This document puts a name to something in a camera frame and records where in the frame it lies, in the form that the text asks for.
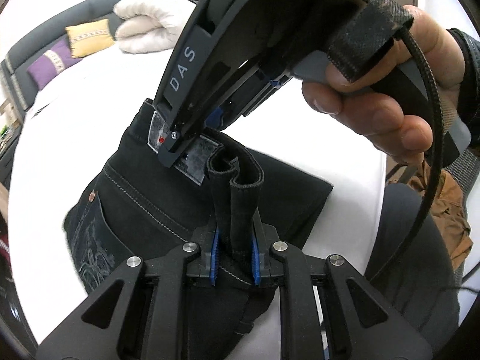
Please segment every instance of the white pillow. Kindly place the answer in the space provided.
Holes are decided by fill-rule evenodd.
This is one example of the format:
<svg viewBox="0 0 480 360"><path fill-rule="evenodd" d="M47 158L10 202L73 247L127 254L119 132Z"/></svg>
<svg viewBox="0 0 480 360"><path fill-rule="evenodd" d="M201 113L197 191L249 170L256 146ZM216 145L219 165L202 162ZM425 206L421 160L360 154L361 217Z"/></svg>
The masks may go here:
<svg viewBox="0 0 480 360"><path fill-rule="evenodd" d="M119 38L117 44L121 50L127 53L141 54L172 49L177 40L178 36L169 33L166 28L156 28L146 34Z"/></svg>
<svg viewBox="0 0 480 360"><path fill-rule="evenodd" d="M161 27L162 25L157 19L152 19L150 16L139 15L121 23L115 32L115 38L119 39L138 34L145 34Z"/></svg>
<svg viewBox="0 0 480 360"><path fill-rule="evenodd" d="M148 16L156 20L152 24L159 24L158 27L180 35L194 8L195 4L188 0L121 0L115 4L113 11L122 19Z"/></svg>

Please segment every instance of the metal screw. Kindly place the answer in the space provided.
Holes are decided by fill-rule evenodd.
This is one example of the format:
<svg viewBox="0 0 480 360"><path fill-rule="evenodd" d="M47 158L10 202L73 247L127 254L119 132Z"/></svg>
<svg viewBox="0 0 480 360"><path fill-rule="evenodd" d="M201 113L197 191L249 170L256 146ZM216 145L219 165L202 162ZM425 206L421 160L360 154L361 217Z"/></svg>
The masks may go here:
<svg viewBox="0 0 480 360"><path fill-rule="evenodd" d="M334 254L333 256L330 256L330 264L332 264L333 266L342 266L344 262L345 262L345 259L342 256L339 256L338 254Z"/></svg>
<svg viewBox="0 0 480 360"><path fill-rule="evenodd" d="M183 250L187 252L192 252L197 250L197 244L195 242L187 242L183 244Z"/></svg>
<svg viewBox="0 0 480 360"><path fill-rule="evenodd" d="M128 266L131 266L132 268L135 268L136 266L139 266L141 262L142 262L142 259L141 259L140 257L131 256L131 257L127 260L127 265L128 265Z"/></svg>
<svg viewBox="0 0 480 360"><path fill-rule="evenodd" d="M289 245L286 242L283 241L277 241L273 244L273 248L276 251L286 251L286 249L289 247Z"/></svg>

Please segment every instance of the hand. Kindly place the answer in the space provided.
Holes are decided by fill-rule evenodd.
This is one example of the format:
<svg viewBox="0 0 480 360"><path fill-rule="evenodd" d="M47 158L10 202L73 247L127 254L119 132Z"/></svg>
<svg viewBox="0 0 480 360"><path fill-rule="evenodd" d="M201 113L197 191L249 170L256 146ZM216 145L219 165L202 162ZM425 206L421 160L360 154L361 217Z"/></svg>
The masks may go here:
<svg viewBox="0 0 480 360"><path fill-rule="evenodd" d="M460 83L465 72L462 51L453 36L427 13L405 5L414 16L411 33L425 54L439 94L458 104ZM314 110L332 115L354 132L367 137L374 146L391 155L398 163L418 164L432 144L428 123L414 115L403 115L400 105L381 93L346 97L343 93L357 91L376 83L396 66L410 59L401 40L395 42L386 56L365 76L349 83L330 64L325 72L329 85L304 82L303 96Z"/></svg>

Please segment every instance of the jeans label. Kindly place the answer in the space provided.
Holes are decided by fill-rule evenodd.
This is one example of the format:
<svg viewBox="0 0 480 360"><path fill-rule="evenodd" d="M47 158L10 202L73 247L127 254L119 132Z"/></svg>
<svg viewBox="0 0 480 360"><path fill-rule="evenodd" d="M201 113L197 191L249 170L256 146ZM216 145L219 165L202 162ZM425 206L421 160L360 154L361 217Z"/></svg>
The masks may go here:
<svg viewBox="0 0 480 360"><path fill-rule="evenodd" d="M150 122L150 131L148 133L148 146L158 153L158 149L164 143L168 129L165 126L165 120L155 111ZM214 140L200 135L193 143L187 148L177 162L174 164L174 168L183 173L191 181L197 185L203 183L205 178L205 165L213 153L218 147L218 143Z"/></svg>

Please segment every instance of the yellow pillow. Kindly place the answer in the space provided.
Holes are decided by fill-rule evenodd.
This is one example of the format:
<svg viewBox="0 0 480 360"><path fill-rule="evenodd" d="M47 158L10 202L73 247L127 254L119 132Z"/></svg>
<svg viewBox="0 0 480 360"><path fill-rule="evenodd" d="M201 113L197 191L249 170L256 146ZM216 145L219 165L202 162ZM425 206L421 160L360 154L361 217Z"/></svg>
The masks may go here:
<svg viewBox="0 0 480 360"><path fill-rule="evenodd" d="M65 30L70 40L72 58L89 56L115 43L110 34L108 19L66 27Z"/></svg>

